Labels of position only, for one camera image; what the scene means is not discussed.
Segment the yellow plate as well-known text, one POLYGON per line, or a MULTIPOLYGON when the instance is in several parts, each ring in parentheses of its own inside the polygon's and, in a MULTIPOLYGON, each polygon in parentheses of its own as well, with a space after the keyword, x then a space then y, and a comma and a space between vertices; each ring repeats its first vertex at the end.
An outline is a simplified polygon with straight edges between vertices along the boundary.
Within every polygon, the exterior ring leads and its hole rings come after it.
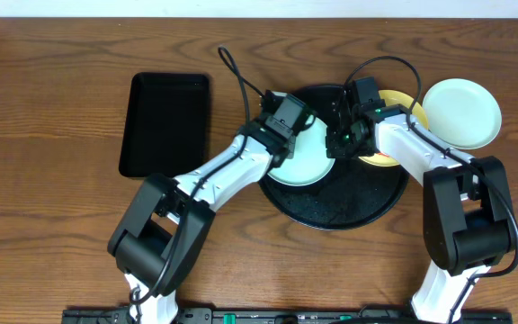
MULTIPOLYGON (((406 108, 409 108, 414 100, 414 98, 410 95, 396 90, 379 90, 379 94, 380 98, 385 101, 385 104, 387 106, 394 104, 402 104, 406 108)), ((417 118, 417 120, 424 128, 426 128, 427 130, 429 129, 429 121, 425 113, 425 110, 421 106, 421 104, 415 104, 412 114, 417 118)), ((360 160, 376 167, 398 166, 398 162, 394 158, 383 153, 376 153, 371 157, 360 157, 360 160)))

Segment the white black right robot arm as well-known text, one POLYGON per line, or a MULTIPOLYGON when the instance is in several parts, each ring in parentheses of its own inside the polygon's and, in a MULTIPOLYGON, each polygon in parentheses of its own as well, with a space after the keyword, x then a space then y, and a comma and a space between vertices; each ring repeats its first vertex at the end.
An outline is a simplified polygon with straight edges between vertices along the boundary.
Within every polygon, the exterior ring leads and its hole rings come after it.
POLYGON ((422 322, 454 323, 482 278, 518 266, 518 224, 504 165, 447 146, 409 109, 383 102, 334 110, 331 158, 383 153, 423 187, 423 236, 431 264, 411 300, 422 322))

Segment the mint green plate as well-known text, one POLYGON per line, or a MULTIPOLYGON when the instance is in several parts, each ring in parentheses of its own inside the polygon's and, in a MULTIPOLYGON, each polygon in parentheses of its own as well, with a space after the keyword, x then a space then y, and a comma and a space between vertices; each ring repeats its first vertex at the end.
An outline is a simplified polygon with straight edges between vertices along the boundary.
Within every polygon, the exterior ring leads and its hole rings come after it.
POLYGON ((327 126, 318 117, 310 121, 314 123, 296 137, 291 157, 268 173, 271 179, 289 186, 312 185, 331 171, 335 159, 326 155, 327 126))
POLYGON ((491 143, 502 126, 497 100, 485 87, 462 78, 433 85, 422 106, 430 131, 457 149, 480 149, 491 143))

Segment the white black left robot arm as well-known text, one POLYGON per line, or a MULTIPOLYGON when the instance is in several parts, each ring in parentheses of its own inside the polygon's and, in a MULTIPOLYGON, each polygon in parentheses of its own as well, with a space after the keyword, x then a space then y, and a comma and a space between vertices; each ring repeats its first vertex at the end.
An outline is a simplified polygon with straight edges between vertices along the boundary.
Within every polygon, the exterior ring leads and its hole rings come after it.
POLYGON ((289 155, 304 119, 262 116, 223 152, 193 171, 148 176, 116 227, 107 250, 130 286, 134 323, 170 323, 175 292, 191 272, 216 212, 289 155))

